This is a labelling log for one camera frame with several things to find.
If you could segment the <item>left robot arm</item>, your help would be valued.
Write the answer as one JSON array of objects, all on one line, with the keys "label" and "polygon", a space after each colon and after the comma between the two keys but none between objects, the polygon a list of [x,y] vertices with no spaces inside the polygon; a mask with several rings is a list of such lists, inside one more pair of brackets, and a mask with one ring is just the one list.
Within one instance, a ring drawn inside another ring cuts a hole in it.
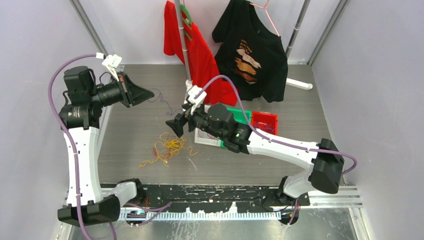
[{"label": "left robot arm", "polygon": [[69,194],[57,211],[58,220],[73,226],[112,223],[126,203],[141,206],[146,200],[138,178],[122,180],[103,194],[98,173],[100,117],[104,107],[122,103],[130,108],[154,97],[119,71],[108,84],[95,84],[94,71],[76,66],[64,72],[68,100],[59,112],[68,146]]}]

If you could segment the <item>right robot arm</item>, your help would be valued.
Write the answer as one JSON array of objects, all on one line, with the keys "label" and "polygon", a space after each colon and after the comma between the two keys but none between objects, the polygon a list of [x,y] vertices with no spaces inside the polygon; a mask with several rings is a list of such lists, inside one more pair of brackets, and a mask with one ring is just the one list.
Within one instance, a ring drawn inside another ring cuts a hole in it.
[{"label": "right robot arm", "polygon": [[303,168],[296,175],[282,178],[277,198],[283,205],[291,205],[313,190],[326,194],[339,191],[345,161],[329,139],[302,142],[272,135],[236,121],[234,114],[222,104],[208,110],[203,105],[195,110],[187,109],[165,123],[179,138],[187,125],[190,132],[199,129],[221,140],[233,153],[268,156]]}]

